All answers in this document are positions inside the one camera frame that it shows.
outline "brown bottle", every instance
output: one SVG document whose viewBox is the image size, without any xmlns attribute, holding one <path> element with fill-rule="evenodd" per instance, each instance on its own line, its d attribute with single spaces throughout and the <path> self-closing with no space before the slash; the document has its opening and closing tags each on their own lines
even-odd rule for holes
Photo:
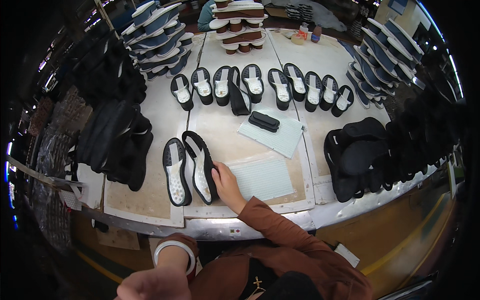
<svg viewBox="0 0 480 300">
<path fill-rule="evenodd" d="M 322 27 L 320 26 L 320 24 L 317 24 L 317 26 L 312 32 L 312 37 L 310 38 L 310 40 L 312 40 L 313 43 L 318 43 L 321 35 L 322 35 Z"/>
</svg>

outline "wrist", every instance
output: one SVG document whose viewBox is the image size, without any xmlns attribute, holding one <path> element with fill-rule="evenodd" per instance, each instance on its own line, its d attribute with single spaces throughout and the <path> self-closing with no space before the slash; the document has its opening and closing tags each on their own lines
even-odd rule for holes
<svg viewBox="0 0 480 300">
<path fill-rule="evenodd" d="M 163 248 L 158 254 L 157 267 L 169 265 L 186 272 L 189 260 L 188 253 L 182 247 L 171 245 Z"/>
<path fill-rule="evenodd" d="M 238 199 L 235 199 L 232 201 L 232 205 L 230 205 L 230 209 L 237 215 L 241 213 L 241 211 L 244 209 L 245 205 L 247 205 L 247 200 L 245 200 L 243 197 L 239 197 Z"/>
</svg>

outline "brown sleeve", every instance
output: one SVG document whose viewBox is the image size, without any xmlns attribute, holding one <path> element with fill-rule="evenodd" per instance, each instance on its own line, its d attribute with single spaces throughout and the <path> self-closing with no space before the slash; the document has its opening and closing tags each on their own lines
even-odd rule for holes
<svg viewBox="0 0 480 300">
<path fill-rule="evenodd" d="M 273 243 L 298 250 L 342 272 L 352 282 L 352 295 L 364 296 L 355 299 L 371 299 L 372 286 L 364 274 L 352 267 L 343 256 L 332 251 L 324 242 L 308 234 L 284 216 L 277 214 L 256 197 L 252 197 L 248 201 L 238 219 L 261 232 Z"/>
<path fill-rule="evenodd" d="M 157 244 L 157 247 L 161 243 L 168 240 L 176 240 L 181 243 L 184 243 L 185 245 L 187 245 L 188 248 L 190 248 L 190 250 L 193 252 L 193 255 L 195 255 L 195 257 L 198 257 L 197 241 L 194 238 L 184 235 L 183 233 L 173 233 L 167 236 L 166 238 L 163 238 L 162 240 L 160 240 Z"/>
<path fill-rule="evenodd" d="M 279 246 L 293 248 L 307 255 L 309 251 L 332 251 L 324 242 L 277 214 L 256 197 L 248 201 L 238 219 Z"/>
</svg>

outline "glue bottle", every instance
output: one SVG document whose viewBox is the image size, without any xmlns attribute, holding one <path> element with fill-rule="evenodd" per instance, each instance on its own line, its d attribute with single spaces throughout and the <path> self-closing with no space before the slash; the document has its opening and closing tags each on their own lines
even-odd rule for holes
<svg viewBox="0 0 480 300">
<path fill-rule="evenodd" d="M 307 23 L 303 22 L 300 25 L 299 35 L 302 36 L 304 40 L 307 39 L 307 36 L 308 36 L 308 24 Z"/>
</svg>

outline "plastic bottle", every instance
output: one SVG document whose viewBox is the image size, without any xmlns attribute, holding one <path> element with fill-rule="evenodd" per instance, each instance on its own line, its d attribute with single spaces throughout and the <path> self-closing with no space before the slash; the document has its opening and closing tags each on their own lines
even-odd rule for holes
<svg viewBox="0 0 480 300">
<path fill-rule="evenodd" d="M 310 39 L 312 40 L 313 43 L 318 43 L 321 35 L 322 35 L 322 27 L 320 26 L 320 24 L 317 24 L 317 26 L 312 32 L 312 37 Z"/>
<path fill-rule="evenodd" d="M 308 24 L 307 23 L 303 22 L 300 25 L 299 35 L 303 37 L 303 40 L 307 39 L 307 36 L 308 36 Z"/>
</svg>

